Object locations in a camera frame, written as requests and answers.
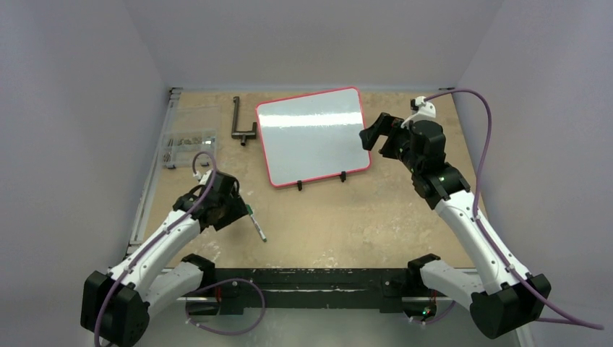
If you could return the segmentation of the white green whiteboard marker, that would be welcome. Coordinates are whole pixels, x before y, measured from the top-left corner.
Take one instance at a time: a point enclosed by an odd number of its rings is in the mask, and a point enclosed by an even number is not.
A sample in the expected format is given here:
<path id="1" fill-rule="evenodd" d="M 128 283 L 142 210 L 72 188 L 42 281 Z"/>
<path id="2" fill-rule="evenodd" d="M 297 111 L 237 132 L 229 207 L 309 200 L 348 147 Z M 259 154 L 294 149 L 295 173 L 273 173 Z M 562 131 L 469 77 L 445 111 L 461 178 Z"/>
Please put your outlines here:
<path id="1" fill-rule="evenodd" d="M 267 242 L 267 237 L 266 237 L 264 231 L 262 230 L 261 226 L 257 222 L 257 220 L 256 220 L 256 218 L 254 216 L 254 213 L 251 214 L 251 215 L 248 213 L 248 215 L 249 215 L 249 218 L 252 221 L 252 223 L 253 223 L 253 225 L 254 225 L 258 235 L 260 236 L 261 240 L 266 243 Z"/>

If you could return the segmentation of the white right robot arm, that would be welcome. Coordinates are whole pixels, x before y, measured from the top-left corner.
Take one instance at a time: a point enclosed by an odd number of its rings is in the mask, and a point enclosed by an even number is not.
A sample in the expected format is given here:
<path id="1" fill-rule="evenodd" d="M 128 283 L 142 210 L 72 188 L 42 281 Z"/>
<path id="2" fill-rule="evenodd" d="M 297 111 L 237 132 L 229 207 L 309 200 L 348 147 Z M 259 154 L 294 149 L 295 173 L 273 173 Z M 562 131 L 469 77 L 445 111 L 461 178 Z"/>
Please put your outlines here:
<path id="1" fill-rule="evenodd" d="M 406 285 L 415 294 L 432 289 L 467 309 L 475 326 L 490 339 L 540 318 L 551 284 L 530 270 L 504 245 L 489 221 L 473 206 L 475 196 L 462 173 L 446 161 L 446 137 L 430 120 L 410 121 L 381 113 L 359 132 L 371 150 L 385 136 L 379 153 L 402 162 L 417 194 L 451 228 L 473 262 L 479 279 L 449 266 L 434 254 L 408 264 Z"/>

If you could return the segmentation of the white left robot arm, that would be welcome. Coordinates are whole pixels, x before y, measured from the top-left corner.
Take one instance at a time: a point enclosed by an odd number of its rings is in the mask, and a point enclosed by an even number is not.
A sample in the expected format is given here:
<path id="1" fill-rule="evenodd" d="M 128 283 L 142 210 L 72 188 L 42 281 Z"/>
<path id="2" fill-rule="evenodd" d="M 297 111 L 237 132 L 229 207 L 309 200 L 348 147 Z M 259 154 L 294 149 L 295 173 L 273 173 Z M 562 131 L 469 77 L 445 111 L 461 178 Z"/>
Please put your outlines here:
<path id="1" fill-rule="evenodd" d="M 85 280 L 81 326 L 117 346 L 134 346 L 151 318 L 184 294 L 208 295 L 217 280 L 214 262 L 185 256 L 171 272 L 163 268 L 206 228 L 216 231 L 247 215 L 239 181 L 208 171 L 180 196 L 157 231 L 131 255 L 105 273 Z"/>

